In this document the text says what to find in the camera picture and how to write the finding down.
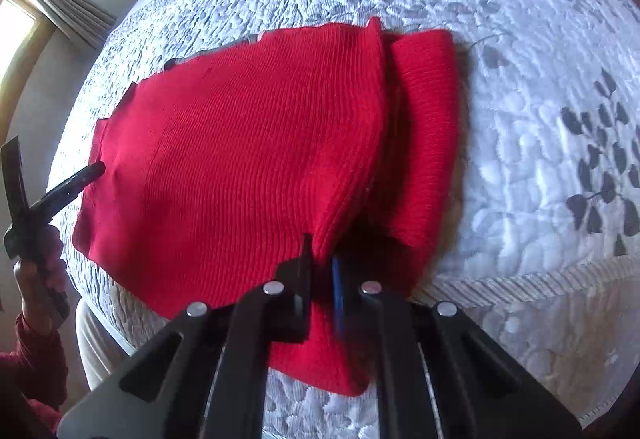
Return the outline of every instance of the curtain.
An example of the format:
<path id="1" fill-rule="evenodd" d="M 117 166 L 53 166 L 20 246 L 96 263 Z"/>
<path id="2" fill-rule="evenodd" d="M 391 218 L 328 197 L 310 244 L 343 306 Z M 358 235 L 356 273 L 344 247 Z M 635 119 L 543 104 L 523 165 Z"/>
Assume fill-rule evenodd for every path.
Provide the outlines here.
<path id="1" fill-rule="evenodd" d="M 44 13 L 80 48 L 99 49 L 116 19 L 88 0 L 37 0 Z"/>

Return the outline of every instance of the ribbed knit texture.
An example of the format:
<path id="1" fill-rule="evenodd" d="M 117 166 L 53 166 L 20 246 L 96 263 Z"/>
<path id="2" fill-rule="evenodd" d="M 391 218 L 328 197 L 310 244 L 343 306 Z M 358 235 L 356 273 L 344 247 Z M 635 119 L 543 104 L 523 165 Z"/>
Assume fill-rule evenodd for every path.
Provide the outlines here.
<path id="1" fill-rule="evenodd" d="M 332 392 L 367 379 L 332 331 L 330 257 L 408 293 L 436 243 L 458 140 L 451 36 L 286 29 L 132 85 L 97 124 L 74 245 L 160 315 L 234 303 L 313 235 L 312 331 L 270 365 Z"/>

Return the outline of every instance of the quilted fabric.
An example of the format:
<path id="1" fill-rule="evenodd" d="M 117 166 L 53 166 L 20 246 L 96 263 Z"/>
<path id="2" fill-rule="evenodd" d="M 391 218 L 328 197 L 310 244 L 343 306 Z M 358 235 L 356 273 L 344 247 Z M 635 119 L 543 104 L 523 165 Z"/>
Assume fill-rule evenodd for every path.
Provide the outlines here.
<path id="1" fill-rule="evenodd" d="M 309 233 L 308 339 L 274 343 L 269 366 L 360 395 L 370 377 L 333 325 L 334 249 L 412 291 L 438 239 L 457 120 L 445 30 L 396 35 L 372 18 L 265 33 L 132 85 L 98 121 L 90 161 L 106 171 L 84 189 L 73 244 L 174 318 L 194 300 L 236 303 Z"/>
<path id="2" fill-rule="evenodd" d="M 49 179 L 88 158 L 131 81 L 265 30 L 327 21 L 444 27 L 464 69 L 460 148 L 433 279 L 587 424 L 640 359 L 640 13 L 630 0 L 144 0 L 116 29 L 70 114 Z M 69 239 L 79 202 L 55 223 Z M 131 345 L 163 321 L 67 249 L 82 295 Z M 376 437 L 374 391 L 347 399 L 270 373 L 267 434 Z"/>

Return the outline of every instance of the black tool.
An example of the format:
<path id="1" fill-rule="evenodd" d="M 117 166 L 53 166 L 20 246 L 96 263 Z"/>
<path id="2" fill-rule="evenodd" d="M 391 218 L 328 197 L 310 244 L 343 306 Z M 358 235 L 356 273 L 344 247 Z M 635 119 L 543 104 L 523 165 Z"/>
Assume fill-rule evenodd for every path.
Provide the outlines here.
<path id="1" fill-rule="evenodd" d="M 20 257 L 38 266 L 40 278 L 46 277 L 45 258 L 38 245 L 38 236 L 56 213 L 72 202 L 78 194 L 104 173 L 104 163 L 98 161 L 68 178 L 29 207 L 22 180 L 20 144 L 14 137 L 0 149 L 4 190 L 12 224 L 4 235 L 4 249 L 10 259 Z M 69 316 L 66 294 L 47 289 L 43 281 L 33 283 L 33 292 L 51 318 L 55 329 Z"/>
<path id="2" fill-rule="evenodd" d="M 68 412 L 57 437 L 260 438 L 270 342 L 306 339 L 312 266 L 307 235 L 300 257 L 237 304 L 191 303 Z M 333 272 L 338 333 L 361 365 L 372 359 L 381 439 L 582 436 L 577 419 L 453 303 L 407 303 L 353 258 L 336 258 Z M 22 409 L 9 416 L 20 437 L 56 438 L 15 405 L 15 391 L 2 397 Z"/>
<path id="3" fill-rule="evenodd" d="M 66 414 L 61 439 L 259 438 L 272 341 L 310 325 L 311 238 L 237 304 L 191 303 Z"/>
<path id="4" fill-rule="evenodd" d="M 372 356 L 381 439 L 574 439 L 577 419 L 459 307 L 404 301 L 334 259 L 338 332 Z"/>

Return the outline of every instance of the bed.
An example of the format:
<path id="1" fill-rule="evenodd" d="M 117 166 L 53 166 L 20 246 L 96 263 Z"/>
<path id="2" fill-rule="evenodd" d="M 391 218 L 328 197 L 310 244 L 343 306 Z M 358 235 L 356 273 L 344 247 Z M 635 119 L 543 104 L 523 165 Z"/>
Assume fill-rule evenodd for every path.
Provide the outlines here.
<path id="1" fill-rule="evenodd" d="M 447 28 L 460 142 L 438 253 L 413 298 L 449 299 L 582 425 L 640 360 L 640 11 L 631 0 L 139 0 L 79 93 L 49 187 L 86 164 L 96 119 L 165 61 L 329 21 Z M 70 236 L 79 200 L 54 223 Z M 130 353 L 164 320 L 71 246 L 72 281 Z M 374 438 L 375 390 L 326 393 L 270 371 L 264 434 Z"/>

